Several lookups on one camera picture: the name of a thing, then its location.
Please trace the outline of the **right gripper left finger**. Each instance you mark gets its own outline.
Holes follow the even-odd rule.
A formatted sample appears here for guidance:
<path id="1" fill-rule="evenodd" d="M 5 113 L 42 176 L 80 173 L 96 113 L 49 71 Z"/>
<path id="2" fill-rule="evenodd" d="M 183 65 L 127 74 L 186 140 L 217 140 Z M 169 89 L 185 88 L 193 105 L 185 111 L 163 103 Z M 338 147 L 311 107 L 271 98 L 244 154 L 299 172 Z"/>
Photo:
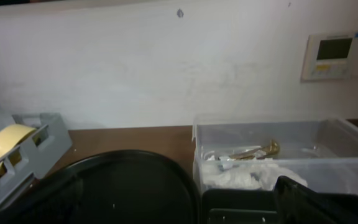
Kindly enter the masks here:
<path id="1" fill-rule="evenodd" d="M 0 211 L 0 224 L 72 223 L 82 196 L 82 180 L 76 177 L 47 178 L 18 201 Z"/>

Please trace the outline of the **yellow bowl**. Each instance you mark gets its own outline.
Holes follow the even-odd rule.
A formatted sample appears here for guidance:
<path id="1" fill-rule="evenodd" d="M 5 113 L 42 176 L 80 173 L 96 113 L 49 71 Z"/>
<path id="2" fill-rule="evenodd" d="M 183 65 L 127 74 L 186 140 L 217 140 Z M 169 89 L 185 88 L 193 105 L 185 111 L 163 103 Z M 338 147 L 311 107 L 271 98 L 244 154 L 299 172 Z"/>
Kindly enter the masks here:
<path id="1" fill-rule="evenodd" d="M 22 141 L 26 140 L 36 131 L 35 128 L 23 124 L 12 124 L 0 131 L 0 158 L 5 156 L 11 149 L 14 149 Z M 8 155 L 12 166 L 20 163 L 22 156 L 18 150 Z M 7 172 L 4 162 L 0 162 L 0 177 Z"/>

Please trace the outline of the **brown stick wrapper waste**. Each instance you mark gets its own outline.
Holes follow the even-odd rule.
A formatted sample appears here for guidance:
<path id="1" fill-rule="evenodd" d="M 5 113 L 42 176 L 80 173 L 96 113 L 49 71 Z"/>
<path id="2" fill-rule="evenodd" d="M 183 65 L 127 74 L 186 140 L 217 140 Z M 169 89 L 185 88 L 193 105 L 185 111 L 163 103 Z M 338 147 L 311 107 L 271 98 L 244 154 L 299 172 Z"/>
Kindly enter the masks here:
<path id="1" fill-rule="evenodd" d="M 276 155 L 280 152 L 280 145 L 278 142 L 271 140 L 267 146 L 259 146 L 253 149 L 247 149 L 244 152 L 238 152 L 227 156 L 220 156 L 220 161 L 240 161 L 265 159 L 268 156 Z"/>

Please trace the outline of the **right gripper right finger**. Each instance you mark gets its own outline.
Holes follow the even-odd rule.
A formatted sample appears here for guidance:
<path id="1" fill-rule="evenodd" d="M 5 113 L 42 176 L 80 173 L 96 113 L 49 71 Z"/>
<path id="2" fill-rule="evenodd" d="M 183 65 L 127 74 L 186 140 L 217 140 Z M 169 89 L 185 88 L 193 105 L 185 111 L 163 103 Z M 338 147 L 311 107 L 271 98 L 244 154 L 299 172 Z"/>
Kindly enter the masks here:
<path id="1" fill-rule="evenodd" d="M 358 195 L 317 193 L 286 176 L 273 194 L 280 223 L 358 224 Z"/>

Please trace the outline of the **white wall control panel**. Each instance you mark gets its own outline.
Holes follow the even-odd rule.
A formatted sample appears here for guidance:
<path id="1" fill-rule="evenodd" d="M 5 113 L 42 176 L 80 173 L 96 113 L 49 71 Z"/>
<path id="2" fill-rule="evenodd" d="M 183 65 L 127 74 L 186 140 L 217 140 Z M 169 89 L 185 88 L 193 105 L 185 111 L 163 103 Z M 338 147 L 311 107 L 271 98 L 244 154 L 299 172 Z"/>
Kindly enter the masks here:
<path id="1" fill-rule="evenodd" d="M 358 31 L 313 34 L 308 37 L 301 81 L 350 78 L 358 60 Z"/>

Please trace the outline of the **clear plastic bin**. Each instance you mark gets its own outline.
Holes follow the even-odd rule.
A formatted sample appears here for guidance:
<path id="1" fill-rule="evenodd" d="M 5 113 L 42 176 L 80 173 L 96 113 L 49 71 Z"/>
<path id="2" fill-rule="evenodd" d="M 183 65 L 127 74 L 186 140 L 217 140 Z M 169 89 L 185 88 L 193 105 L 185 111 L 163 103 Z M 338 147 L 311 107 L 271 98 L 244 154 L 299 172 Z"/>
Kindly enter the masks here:
<path id="1" fill-rule="evenodd" d="M 201 164 L 269 145 L 280 152 L 265 159 L 231 161 L 234 165 L 272 163 L 297 173 L 316 192 L 358 195 L 358 127 L 339 118 L 302 116 L 202 117 L 193 123 L 196 145 L 193 178 L 201 191 Z"/>

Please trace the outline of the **white napkin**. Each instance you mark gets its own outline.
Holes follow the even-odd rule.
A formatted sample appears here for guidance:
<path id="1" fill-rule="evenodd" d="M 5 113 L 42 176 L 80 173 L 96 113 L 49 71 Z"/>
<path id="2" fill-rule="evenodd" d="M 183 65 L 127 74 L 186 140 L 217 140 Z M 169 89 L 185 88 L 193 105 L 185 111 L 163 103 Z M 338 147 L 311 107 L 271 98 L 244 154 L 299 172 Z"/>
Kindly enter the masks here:
<path id="1" fill-rule="evenodd" d="M 201 164 L 202 184 L 214 189 L 273 190 L 277 179 L 283 175 L 304 186 L 308 185 L 297 173 L 277 164 L 268 162 L 237 166 L 226 156 L 223 160 L 218 162 L 211 156 Z"/>

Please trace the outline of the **black rectangular tray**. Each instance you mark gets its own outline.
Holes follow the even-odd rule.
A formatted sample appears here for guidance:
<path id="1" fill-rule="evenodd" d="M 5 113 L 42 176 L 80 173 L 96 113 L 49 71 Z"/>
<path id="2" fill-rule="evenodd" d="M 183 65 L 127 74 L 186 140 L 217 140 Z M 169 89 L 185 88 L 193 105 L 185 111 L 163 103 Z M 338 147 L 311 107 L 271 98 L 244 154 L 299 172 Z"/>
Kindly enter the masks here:
<path id="1" fill-rule="evenodd" d="M 201 198 L 202 224 L 279 223 L 273 192 L 263 190 L 211 189 Z"/>

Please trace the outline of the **grey dishwasher rack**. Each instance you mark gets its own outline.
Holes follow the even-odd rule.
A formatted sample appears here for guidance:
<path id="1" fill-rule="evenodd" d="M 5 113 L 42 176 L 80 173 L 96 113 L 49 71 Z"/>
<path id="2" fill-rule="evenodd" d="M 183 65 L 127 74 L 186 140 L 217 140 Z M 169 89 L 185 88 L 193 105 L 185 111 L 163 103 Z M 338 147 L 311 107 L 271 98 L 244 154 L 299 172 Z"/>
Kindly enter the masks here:
<path id="1" fill-rule="evenodd" d="M 10 206 L 34 180 L 45 177 L 72 145 L 65 123 L 58 113 L 0 117 L 0 131 L 12 124 L 30 126 L 36 131 L 0 158 L 7 168 L 7 172 L 0 177 L 0 210 Z M 12 166 L 8 155 L 16 150 L 20 152 L 22 160 Z"/>

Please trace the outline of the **round black tray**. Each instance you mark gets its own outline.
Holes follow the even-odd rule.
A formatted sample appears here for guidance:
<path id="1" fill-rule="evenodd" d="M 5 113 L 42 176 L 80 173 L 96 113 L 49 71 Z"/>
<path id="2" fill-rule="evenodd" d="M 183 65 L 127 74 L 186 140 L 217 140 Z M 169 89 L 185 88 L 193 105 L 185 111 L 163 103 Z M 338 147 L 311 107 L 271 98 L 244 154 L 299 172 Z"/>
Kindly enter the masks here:
<path id="1" fill-rule="evenodd" d="M 193 181 L 175 161 L 154 152 L 103 153 L 50 177 L 83 181 L 81 204 L 72 223 L 182 224 L 200 220 L 200 196 Z"/>

